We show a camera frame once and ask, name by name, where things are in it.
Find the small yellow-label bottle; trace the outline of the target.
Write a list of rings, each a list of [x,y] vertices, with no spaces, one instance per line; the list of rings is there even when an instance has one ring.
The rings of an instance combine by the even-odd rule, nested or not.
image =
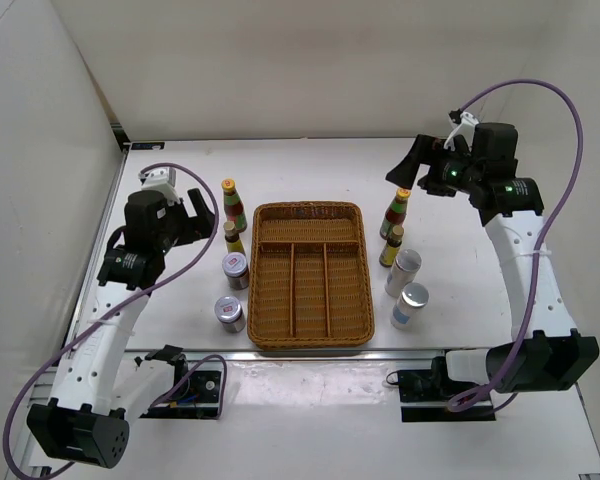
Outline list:
[[[404,236],[404,228],[394,225],[387,234],[385,246],[379,256],[381,266],[389,268],[392,266],[398,252],[400,251]]]
[[[240,239],[239,232],[234,221],[228,220],[223,224],[225,244],[228,253],[241,253],[245,255],[245,249]]]

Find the tall chili sauce bottle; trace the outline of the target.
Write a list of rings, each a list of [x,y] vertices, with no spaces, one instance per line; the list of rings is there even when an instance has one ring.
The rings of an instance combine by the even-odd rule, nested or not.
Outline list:
[[[382,239],[387,239],[394,226],[403,225],[406,218],[407,205],[410,196],[411,191],[408,189],[398,188],[396,190],[395,196],[385,212],[379,230],[379,234]]]
[[[232,178],[226,178],[221,182],[223,190],[223,206],[226,219],[232,221],[239,233],[247,229],[247,218],[244,205],[237,192],[236,183]]]

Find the dark glass jar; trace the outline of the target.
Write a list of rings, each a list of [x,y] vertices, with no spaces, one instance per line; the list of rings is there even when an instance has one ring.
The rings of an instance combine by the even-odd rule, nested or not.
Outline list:
[[[239,333],[246,326],[242,304],[234,296],[220,297],[214,305],[214,313],[217,320],[228,333]]]
[[[249,268],[243,253],[228,253],[222,260],[222,269],[232,289],[244,290],[249,286]]]

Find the white silver-lid canister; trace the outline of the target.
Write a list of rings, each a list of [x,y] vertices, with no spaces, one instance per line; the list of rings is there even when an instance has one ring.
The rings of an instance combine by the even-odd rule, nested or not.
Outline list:
[[[398,297],[404,287],[414,281],[422,265],[420,254],[412,249],[401,250],[396,255],[385,283],[385,291]]]
[[[429,291],[417,282],[408,283],[399,294],[391,313],[391,324],[404,329],[429,302]]]

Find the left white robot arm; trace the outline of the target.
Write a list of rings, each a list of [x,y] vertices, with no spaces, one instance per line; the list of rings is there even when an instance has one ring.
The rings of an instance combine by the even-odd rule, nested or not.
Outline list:
[[[152,293],[175,279],[162,275],[166,254],[196,241],[209,247],[217,233],[218,204],[202,194],[198,188],[188,192],[194,216],[171,187],[144,188],[128,197],[125,223],[111,235],[97,276],[96,318],[65,346],[74,355],[50,399],[27,414],[26,425],[48,457],[111,469],[121,461],[137,419],[188,394],[195,370],[183,350],[170,345],[141,358],[121,385],[115,381]]]

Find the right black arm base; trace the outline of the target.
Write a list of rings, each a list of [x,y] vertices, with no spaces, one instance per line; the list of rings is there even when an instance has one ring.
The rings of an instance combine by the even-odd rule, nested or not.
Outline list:
[[[403,423],[454,423],[495,421],[491,401],[470,409],[450,412],[447,401],[465,389],[463,384],[437,385],[431,370],[395,370],[385,377],[385,384],[398,389]]]

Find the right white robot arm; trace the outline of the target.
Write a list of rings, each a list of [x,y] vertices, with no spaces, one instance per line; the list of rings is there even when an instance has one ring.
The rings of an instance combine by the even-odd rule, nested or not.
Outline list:
[[[498,393],[570,389],[597,360],[595,337],[579,333],[557,284],[544,236],[549,226],[536,182],[516,174],[518,132],[504,123],[479,123],[472,141],[419,134],[386,176],[429,195],[467,195],[496,252],[511,316],[508,344],[449,350],[429,375],[440,399],[489,388]]]

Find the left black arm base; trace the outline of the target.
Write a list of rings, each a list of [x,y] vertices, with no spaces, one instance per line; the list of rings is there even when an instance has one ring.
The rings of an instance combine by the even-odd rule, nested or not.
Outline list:
[[[154,402],[143,419],[219,420],[224,408],[228,364],[211,354],[193,365],[185,355],[170,361],[175,367],[174,388]]]

